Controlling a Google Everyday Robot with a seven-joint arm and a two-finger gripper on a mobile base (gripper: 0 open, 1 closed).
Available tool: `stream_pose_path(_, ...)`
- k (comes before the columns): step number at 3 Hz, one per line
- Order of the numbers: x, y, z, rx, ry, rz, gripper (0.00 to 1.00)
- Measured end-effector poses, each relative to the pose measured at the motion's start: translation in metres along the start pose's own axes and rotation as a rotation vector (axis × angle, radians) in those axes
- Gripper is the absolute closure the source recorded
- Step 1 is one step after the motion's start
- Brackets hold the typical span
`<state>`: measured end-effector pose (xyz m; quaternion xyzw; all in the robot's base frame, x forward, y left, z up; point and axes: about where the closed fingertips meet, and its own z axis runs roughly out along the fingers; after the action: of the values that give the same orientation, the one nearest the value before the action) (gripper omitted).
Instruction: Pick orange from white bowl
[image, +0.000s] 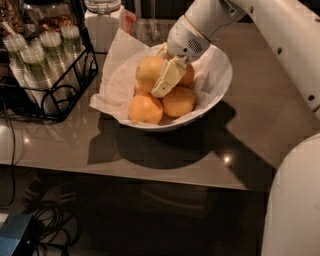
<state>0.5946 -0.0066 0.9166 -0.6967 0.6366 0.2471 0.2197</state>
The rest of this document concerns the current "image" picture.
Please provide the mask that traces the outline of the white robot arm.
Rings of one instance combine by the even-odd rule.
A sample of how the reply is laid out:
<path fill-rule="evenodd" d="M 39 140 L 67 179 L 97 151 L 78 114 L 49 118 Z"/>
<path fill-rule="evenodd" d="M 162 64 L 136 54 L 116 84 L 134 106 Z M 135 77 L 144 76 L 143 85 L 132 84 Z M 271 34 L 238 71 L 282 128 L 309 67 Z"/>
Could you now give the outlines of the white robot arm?
<path fill-rule="evenodd" d="M 319 16 L 300 0 L 195 0 L 168 33 L 152 93 L 164 96 L 223 26 L 249 16 L 286 71 L 295 99 L 314 117 L 320 107 Z M 320 135 L 292 148 L 269 190 L 261 256 L 320 256 Z"/>

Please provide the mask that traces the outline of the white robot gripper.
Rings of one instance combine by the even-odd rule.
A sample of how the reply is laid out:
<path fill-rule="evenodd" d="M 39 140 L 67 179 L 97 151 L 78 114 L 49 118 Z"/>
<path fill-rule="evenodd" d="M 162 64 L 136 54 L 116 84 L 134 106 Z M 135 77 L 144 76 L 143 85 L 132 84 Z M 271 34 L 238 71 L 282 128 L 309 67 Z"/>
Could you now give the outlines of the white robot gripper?
<path fill-rule="evenodd" d="M 198 60 L 210 47 L 208 33 L 208 23 L 201 18 L 182 15 L 176 21 L 168 33 L 167 43 L 156 53 L 165 61 L 151 91 L 154 97 L 166 96 L 186 74 L 186 63 Z"/>

